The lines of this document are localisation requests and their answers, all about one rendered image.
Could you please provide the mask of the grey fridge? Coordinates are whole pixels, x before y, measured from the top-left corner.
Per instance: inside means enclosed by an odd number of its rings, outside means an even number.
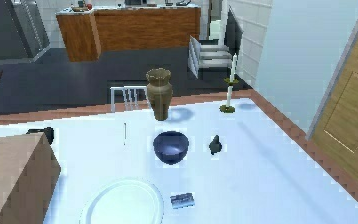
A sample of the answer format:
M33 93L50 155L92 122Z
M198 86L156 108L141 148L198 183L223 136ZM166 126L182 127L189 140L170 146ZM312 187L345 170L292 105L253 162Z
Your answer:
M38 0L0 0L0 61L34 59L49 44Z

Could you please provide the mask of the wooden kitchen counter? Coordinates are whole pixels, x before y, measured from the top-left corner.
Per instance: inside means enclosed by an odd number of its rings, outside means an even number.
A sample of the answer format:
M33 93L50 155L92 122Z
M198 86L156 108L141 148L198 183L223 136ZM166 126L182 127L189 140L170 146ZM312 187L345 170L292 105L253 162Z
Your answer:
M109 7L65 9L56 14L72 62L95 61L103 52L185 47L200 35L201 8Z

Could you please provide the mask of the small dark pepper shaker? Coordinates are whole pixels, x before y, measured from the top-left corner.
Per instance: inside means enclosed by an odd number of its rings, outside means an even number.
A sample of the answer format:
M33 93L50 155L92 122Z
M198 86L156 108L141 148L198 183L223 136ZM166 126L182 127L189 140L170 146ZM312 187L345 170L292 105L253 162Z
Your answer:
M222 144L220 143L219 136L216 135L209 144L209 149L212 155L222 150Z

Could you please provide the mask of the short white candle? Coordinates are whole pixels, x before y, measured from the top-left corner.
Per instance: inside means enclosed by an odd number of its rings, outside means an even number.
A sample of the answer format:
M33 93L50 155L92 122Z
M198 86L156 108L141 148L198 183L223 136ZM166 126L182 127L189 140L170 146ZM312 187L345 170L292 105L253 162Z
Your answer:
M232 87L232 86L229 86L229 87L227 88L226 103L225 103L224 105L221 105L221 106L219 107L219 110L220 110L222 113L234 113L234 112L235 112L235 108L231 105L232 90L233 90L233 87Z

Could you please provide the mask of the tan cardboard box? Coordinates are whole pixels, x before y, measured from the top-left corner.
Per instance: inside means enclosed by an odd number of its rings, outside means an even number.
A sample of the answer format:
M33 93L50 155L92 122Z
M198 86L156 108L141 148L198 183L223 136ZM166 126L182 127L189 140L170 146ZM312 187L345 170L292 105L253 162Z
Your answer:
M43 224L60 172L44 133L0 137L0 224Z

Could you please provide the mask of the brown ceramic vase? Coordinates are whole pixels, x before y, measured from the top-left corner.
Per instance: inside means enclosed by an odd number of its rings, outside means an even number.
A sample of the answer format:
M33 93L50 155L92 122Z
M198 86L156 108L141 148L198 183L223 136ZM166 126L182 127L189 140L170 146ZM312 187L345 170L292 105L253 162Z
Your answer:
M168 109L173 97L170 83L171 71L164 68L151 69L147 72L147 98L157 121L168 118Z

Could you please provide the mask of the white table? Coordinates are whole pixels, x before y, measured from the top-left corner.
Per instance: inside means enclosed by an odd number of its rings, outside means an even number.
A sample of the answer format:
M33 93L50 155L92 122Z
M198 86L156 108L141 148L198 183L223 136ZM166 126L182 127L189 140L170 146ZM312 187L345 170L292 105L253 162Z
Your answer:
M232 114L218 102L174 106L164 122L149 110L49 121L62 174L45 224L79 224L99 190L128 178L159 189L162 224L358 224L358 203L334 178L251 100L232 103ZM189 140L174 165L154 153L166 131ZM212 155L216 135L222 150ZM170 197L183 193L195 205L173 209Z

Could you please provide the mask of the dark blue bowl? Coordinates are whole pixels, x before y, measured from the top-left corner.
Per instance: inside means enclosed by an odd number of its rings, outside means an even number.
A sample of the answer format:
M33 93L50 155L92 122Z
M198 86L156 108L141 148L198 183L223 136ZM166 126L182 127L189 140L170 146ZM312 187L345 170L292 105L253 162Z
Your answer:
M155 155L165 164L179 163L187 155L189 140L186 135L177 131L160 133L153 141Z

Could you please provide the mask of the small black object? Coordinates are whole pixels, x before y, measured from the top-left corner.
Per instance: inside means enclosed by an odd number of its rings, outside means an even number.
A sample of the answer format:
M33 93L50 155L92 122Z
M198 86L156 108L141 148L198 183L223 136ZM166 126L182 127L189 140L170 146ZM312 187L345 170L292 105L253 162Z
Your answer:
M45 127L45 128L41 128L41 129L29 129L27 131L27 134L32 134L32 133L44 133L48 143L52 144L53 140L54 140L54 129L52 127Z

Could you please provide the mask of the white plate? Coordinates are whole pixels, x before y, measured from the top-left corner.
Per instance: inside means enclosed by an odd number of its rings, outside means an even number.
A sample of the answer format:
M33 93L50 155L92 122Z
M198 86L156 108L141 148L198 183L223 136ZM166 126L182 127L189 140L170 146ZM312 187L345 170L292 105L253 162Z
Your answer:
M99 190L82 210L79 224L162 224L164 201L142 179L121 179Z

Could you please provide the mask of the tall white candle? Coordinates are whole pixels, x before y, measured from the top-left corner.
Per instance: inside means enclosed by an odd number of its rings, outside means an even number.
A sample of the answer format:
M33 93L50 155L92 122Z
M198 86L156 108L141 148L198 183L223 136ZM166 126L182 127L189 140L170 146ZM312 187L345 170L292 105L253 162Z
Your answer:
M229 78L225 78L225 82L229 85L229 86L233 86L235 83L235 74L236 74L236 66L237 66L237 60L238 60L238 56L235 53L232 57L232 64L231 64L231 69L230 69L230 76Z

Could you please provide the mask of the small grey card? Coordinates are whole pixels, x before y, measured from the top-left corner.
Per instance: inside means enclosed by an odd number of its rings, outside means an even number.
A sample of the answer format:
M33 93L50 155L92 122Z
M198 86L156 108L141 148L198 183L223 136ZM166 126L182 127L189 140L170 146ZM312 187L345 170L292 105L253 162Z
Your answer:
M191 193L173 195L170 197L170 201L173 209L179 209L195 205L194 197Z

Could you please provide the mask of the wooden room door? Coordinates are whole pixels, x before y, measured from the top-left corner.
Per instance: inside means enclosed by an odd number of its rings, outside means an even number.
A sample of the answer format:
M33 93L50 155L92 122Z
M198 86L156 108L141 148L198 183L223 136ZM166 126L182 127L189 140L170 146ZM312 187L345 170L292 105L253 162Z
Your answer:
M307 138L312 158L358 201L358 19Z

